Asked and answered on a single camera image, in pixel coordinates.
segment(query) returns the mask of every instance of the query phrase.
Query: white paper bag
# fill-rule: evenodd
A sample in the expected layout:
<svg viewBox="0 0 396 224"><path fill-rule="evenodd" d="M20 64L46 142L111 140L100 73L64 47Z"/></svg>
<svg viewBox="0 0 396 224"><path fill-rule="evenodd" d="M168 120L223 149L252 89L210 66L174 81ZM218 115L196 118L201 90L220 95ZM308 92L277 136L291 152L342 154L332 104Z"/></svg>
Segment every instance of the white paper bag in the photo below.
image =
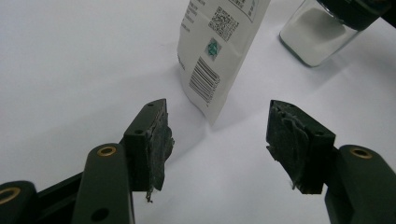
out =
<svg viewBox="0 0 396 224"><path fill-rule="evenodd" d="M270 0L190 0L177 55L189 99L213 124Z"/></svg>

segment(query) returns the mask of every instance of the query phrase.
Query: green logo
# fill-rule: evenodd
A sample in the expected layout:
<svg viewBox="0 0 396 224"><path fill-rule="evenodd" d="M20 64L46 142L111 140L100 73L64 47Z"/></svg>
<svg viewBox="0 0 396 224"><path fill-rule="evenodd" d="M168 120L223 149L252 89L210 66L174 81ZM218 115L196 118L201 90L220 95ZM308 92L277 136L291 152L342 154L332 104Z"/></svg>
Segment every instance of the green logo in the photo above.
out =
<svg viewBox="0 0 396 224"><path fill-rule="evenodd" d="M215 38L211 38L209 43L206 46L205 52L212 61L215 61L216 57L219 55L221 50L221 45Z"/></svg>

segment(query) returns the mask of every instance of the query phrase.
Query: glass jar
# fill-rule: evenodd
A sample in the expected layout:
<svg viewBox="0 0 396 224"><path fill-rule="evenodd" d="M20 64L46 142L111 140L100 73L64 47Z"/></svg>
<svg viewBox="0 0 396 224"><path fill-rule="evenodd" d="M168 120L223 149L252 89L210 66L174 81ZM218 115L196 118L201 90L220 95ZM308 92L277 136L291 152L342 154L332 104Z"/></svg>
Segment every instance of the glass jar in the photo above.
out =
<svg viewBox="0 0 396 224"><path fill-rule="evenodd" d="M308 66L318 66L390 8L388 0L305 0L279 34Z"/></svg>

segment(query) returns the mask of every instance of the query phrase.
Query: white background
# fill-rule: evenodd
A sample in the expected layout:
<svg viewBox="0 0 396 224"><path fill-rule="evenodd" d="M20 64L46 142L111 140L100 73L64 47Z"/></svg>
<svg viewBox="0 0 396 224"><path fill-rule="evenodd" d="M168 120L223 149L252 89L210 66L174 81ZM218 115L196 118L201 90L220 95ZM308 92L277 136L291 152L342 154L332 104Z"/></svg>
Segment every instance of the white background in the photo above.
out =
<svg viewBox="0 0 396 224"><path fill-rule="evenodd" d="M396 170L396 30L376 21L318 68L277 36L301 1L267 9L218 121L180 84L177 41L188 1L0 1L0 183L42 190L119 142L141 107L166 98L176 144L154 203L136 223L330 223L322 195L291 190L266 150L271 99L293 103Z"/></svg>

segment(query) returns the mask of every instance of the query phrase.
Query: black jar lid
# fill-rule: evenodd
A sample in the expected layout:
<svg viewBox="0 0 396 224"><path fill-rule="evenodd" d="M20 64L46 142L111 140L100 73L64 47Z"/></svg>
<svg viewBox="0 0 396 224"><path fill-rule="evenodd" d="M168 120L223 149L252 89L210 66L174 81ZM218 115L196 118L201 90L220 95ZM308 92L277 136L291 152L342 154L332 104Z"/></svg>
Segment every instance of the black jar lid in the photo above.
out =
<svg viewBox="0 0 396 224"><path fill-rule="evenodd" d="M362 31L387 12L389 0L318 0L326 9L350 28Z"/></svg>

